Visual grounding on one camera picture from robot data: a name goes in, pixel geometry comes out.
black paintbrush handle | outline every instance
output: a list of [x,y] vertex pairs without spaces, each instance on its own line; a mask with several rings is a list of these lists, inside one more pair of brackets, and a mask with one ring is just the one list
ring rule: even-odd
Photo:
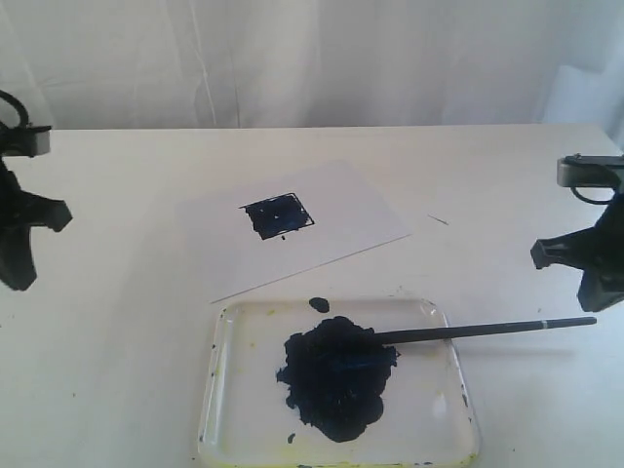
[[511,322],[508,324],[473,325],[470,327],[444,327],[440,329],[400,330],[375,333],[370,337],[379,344],[411,343],[434,339],[461,338],[483,334],[530,332],[534,330],[561,329],[596,324],[596,317],[573,319],[536,320],[534,322]]

wrinkled fabric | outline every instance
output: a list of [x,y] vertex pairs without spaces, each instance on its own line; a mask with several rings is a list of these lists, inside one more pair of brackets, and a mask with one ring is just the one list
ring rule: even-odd
[[61,129],[591,121],[621,144],[623,24],[619,0],[0,0],[0,87]]

white table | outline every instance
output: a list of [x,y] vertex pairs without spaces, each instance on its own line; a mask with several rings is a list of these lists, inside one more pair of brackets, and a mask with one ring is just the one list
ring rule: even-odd
[[[601,209],[557,185],[556,160],[618,154],[589,125],[55,132],[52,145],[8,160],[74,220],[33,231],[28,292],[0,288],[2,467],[198,463],[209,336],[231,301],[203,299],[178,202],[347,159],[413,235],[245,298],[423,296],[454,325],[568,317],[580,272],[536,271],[529,249]],[[592,328],[458,340],[475,466],[622,466],[623,337],[616,306]]]

black clamp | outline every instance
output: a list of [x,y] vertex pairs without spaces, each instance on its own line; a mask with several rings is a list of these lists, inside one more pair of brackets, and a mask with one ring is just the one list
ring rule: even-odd
[[49,152],[51,127],[31,126],[23,104],[8,93],[0,91],[0,99],[19,115],[14,128],[0,122],[0,281],[12,290],[25,291],[37,278],[30,228],[45,226],[59,232],[72,216],[65,202],[22,191],[5,166],[3,156],[32,158]]
[[[583,270],[578,301],[586,312],[599,312],[624,299],[624,157],[581,156],[560,159],[557,183],[580,200],[606,205],[594,227],[553,239],[539,239],[530,251],[537,269],[553,263]],[[610,188],[610,200],[596,201],[579,187]]]

square of dark blue paint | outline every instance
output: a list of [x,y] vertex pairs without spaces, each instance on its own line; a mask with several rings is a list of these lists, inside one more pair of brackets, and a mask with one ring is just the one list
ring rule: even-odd
[[241,208],[250,217],[253,230],[262,240],[314,224],[314,219],[294,193],[267,198]]

